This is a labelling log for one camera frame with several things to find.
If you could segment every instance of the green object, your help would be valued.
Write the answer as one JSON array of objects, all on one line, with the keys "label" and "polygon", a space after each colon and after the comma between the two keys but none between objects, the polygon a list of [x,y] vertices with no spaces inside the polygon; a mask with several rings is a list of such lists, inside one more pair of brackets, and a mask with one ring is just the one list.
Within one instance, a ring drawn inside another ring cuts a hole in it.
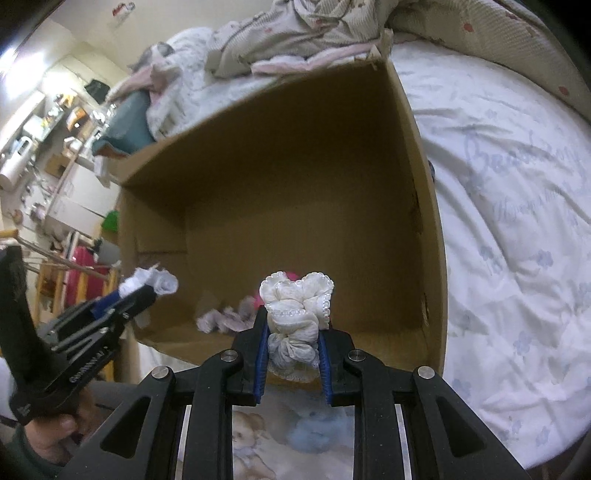
[{"label": "green object", "polygon": [[117,233],[119,231],[119,212],[111,210],[103,220],[101,227],[109,232]]}]

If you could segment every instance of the metal screw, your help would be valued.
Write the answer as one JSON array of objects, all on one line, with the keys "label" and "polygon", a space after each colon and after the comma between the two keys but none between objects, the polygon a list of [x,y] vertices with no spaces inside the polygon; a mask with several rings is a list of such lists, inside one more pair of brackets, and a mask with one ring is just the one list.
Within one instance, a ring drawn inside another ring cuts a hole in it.
[{"label": "metal screw", "polygon": [[417,373],[419,377],[424,378],[425,380],[430,380],[435,377],[435,370],[431,367],[418,367]]},{"label": "metal screw", "polygon": [[225,350],[222,352],[222,360],[225,362],[233,362],[238,358],[238,352],[235,350]]},{"label": "metal screw", "polygon": [[162,380],[168,375],[168,370],[166,365],[160,365],[152,370],[152,376],[157,380]]},{"label": "metal screw", "polygon": [[358,348],[349,352],[349,359],[353,362],[362,362],[366,358],[367,355],[365,355],[365,352],[363,350],[359,350]]}]

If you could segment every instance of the blanket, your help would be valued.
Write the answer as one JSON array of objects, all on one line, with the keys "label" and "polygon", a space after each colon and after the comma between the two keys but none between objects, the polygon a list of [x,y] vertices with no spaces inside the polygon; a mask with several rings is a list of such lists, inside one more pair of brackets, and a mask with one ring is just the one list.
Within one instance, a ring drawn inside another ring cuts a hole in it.
[{"label": "blanket", "polygon": [[308,58],[376,40],[386,23],[521,73],[591,119],[591,95],[575,65],[514,0],[275,0],[268,12],[213,32],[205,69],[220,78],[249,73],[275,56]]}]

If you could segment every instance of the person's hand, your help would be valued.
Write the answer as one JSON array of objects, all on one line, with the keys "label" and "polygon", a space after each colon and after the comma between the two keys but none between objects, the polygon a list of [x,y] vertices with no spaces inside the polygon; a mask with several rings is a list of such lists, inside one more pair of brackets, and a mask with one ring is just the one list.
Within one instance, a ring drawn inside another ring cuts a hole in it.
[{"label": "person's hand", "polygon": [[71,454],[61,441],[73,433],[81,434],[84,439],[99,427],[100,422],[99,410],[90,391],[85,388],[80,392],[76,416],[58,415],[31,420],[25,426],[25,435],[33,451],[41,458],[51,463],[64,464],[70,460]]}]

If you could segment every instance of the white lace fabric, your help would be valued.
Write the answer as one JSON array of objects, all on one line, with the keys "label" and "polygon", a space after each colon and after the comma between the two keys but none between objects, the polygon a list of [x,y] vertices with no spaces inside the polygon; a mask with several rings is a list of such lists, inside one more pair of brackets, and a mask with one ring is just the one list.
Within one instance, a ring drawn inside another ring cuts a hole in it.
[{"label": "white lace fabric", "polygon": [[318,272],[296,281],[277,272],[262,282],[259,294],[268,312],[268,368],[273,374],[298,382],[318,377],[318,332],[329,327],[334,287]]}]

